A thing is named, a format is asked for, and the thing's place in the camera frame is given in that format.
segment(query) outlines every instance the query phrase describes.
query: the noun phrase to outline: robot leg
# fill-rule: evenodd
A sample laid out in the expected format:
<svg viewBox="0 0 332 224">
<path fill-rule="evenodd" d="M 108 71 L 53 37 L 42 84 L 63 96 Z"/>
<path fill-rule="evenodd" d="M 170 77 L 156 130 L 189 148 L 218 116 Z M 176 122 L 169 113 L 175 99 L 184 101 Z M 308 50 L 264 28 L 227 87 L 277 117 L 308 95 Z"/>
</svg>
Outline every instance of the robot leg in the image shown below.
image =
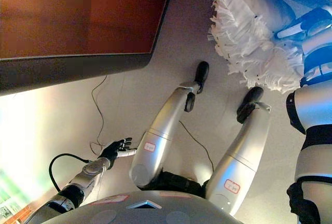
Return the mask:
<svg viewBox="0 0 332 224">
<path fill-rule="evenodd" d="M 129 175 L 141 189 L 150 189 L 162 171 L 178 122 L 184 111 L 191 111 L 195 94 L 202 92 L 209 64 L 201 62 L 194 82 L 181 84 L 165 102 L 145 132 L 134 156 Z"/>
<path fill-rule="evenodd" d="M 261 88 L 253 88 L 238 109 L 240 133 L 219 162 L 206 185 L 205 198 L 234 215 L 254 179 L 270 125 L 271 107 L 257 103 Z"/>
</svg>

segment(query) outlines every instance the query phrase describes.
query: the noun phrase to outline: white floor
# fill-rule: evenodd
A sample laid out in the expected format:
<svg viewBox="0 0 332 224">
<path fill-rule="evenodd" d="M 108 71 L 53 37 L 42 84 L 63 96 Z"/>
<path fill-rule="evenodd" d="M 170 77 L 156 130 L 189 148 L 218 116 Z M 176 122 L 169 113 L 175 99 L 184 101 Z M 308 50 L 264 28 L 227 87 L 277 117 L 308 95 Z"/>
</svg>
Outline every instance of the white floor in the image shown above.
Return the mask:
<svg viewBox="0 0 332 224">
<path fill-rule="evenodd" d="M 212 0 L 171 0 L 150 64 L 141 70 L 110 75 L 100 87 L 98 103 L 105 117 L 103 144 L 123 137 L 140 141 L 154 116 L 181 82 L 193 80 L 198 63 L 210 74 L 194 110 L 183 123 L 203 143 L 215 164 L 237 135 L 236 109 L 247 92 L 242 76 L 227 75 L 227 62 L 207 41 Z M 0 98 L 1 167 L 31 198 L 55 193 L 48 164 L 59 153 L 94 158 L 88 142 L 101 126 L 91 89 L 103 77 L 33 90 Z M 262 101 L 272 106 L 272 125 L 260 168 L 236 217 L 246 224 L 296 223 L 286 189 L 294 180 L 304 136 L 289 124 L 287 94 L 266 90 Z M 116 161 L 105 174 L 100 197 L 137 190 L 128 177 L 131 158 Z M 59 159 L 54 176 L 63 186 L 82 164 Z M 165 170 L 203 183 L 211 175 L 205 151 L 179 126 Z"/>
</svg>

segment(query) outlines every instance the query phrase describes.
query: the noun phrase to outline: humanoid robot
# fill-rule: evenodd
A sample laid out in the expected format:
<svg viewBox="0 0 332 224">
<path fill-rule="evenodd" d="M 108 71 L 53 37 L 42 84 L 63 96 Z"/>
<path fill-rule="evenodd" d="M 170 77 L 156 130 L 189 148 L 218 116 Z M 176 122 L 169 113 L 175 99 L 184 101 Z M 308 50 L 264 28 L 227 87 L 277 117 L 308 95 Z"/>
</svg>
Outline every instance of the humanoid robot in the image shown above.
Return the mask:
<svg viewBox="0 0 332 224">
<path fill-rule="evenodd" d="M 301 88 L 287 98 L 291 125 L 306 135 L 295 183 L 287 194 L 301 224 L 332 223 L 332 27 L 301 44 L 305 76 Z M 130 138 L 113 142 L 86 165 L 57 195 L 25 223 L 241 223 L 233 215 L 257 171 L 266 142 L 270 107 L 253 88 L 237 114 L 243 127 L 203 186 L 162 170 L 178 121 L 190 112 L 203 90 L 209 65 L 201 62 L 194 82 L 182 83 L 166 101 L 144 134 L 130 177 L 141 191 L 122 193 L 83 207 L 95 178 L 117 157 L 133 155 Z"/>
</svg>

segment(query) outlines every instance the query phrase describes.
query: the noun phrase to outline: wire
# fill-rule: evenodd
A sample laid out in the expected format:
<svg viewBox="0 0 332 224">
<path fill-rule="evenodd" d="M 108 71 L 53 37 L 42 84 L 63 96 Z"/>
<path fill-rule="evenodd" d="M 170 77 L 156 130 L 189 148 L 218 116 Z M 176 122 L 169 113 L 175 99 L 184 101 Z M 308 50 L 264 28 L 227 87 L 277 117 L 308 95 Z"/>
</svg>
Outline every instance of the wire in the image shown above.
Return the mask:
<svg viewBox="0 0 332 224">
<path fill-rule="evenodd" d="M 195 139 L 195 138 L 193 137 L 193 135 L 188 131 L 188 129 L 186 128 L 186 126 L 185 126 L 180 120 L 179 120 L 179 122 L 180 122 L 180 124 L 183 126 L 183 128 L 187 131 L 187 133 L 190 135 L 190 137 L 191 137 L 193 140 L 195 140 L 197 144 L 199 144 L 200 146 L 202 146 L 203 149 L 206 151 L 207 158 L 209 159 L 209 161 L 210 161 L 210 163 L 211 163 L 211 166 L 212 166 L 212 172 L 213 172 L 213 171 L 214 171 L 213 162 L 212 162 L 212 160 L 211 160 L 211 158 L 210 158 L 210 154 L 209 154 L 208 150 L 206 149 L 206 147 L 205 147 L 204 145 L 202 145 L 200 142 L 198 142 L 198 140 Z"/>
<path fill-rule="evenodd" d="M 95 98 L 94 98 L 94 96 L 93 96 L 93 92 L 94 92 L 94 91 L 95 91 L 95 90 L 96 90 L 101 84 L 104 83 L 104 81 L 107 79 L 107 76 L 108 76 L 108 75 L 106 75 L 105 78 L 102 80 L 102 82 L 99 83 L 99 84 L 98 84 L 94 89 L 92 89 L 92 91 L 91 91 L 91 96 L 92 96 L 93 102 L 94 102 L 95 106 L 97 107 L 97 110 L 98 110 L 100 116 L 102 117 L 102 127 L 100 128 L 100 131 L 99 131 L 99 134 L 98 134 L 98 136 L 97 136 L 96 142 L 90 142 L 90 143 L 89 143 L 89 146 L 90 146 L 90 149 L 91 149 L 92 153 L 95 154 L 96 156 L 98 156 L 99 154 L 97 154 L 96 152 L 94 152 L 94 150 L 93 150 L 93 148 L 92 148 L 92 144 L 98 145 L 98 146 L 100 147 L 100 151 L 103 150 L 104 145 L 102 145 L 102 144 L 99 142 L 99 137 L 100 137 L 100 134 L 102 133 L 103 128 L 104 128 L 104 116 L 103 116 L 102 112 L 100 111 L 99 106 L 98 106 L 98 104 L 97 104 L 97 101 L 95 100 Z"/>
<path fill-rule="evenodd" d="M 52 165 L 54 163 L 54 161 L 59 158 L 59 157 L 63 157 L 63 156 L 69 156 L 69 157 L 73 157 L 73 158 L 76 158 L 84 163 L 89 163 L 90 160 L 87 160 L 87 159 L 83 159 L 83 158 L 80 158 L 76 155 L 73 155 L 73 154 L 70 154 L 70 153 L 62 153 L 60 155 L 57 155 L 55 158 L 52 159 L 52 161 L 50 162 L 50 166 L 48 167 L 48 173 L 50 174 L 50 178 L 51 178 L 51 181 L 54 185 L 54 187 L 57 189 L 58 192 L 60 192 L 60 188 L 59 186 L 57 185 L 56 181 L 54 180 L 54 177 L 53 177 L 53 173 L 52 173 Z"/>
</svg>

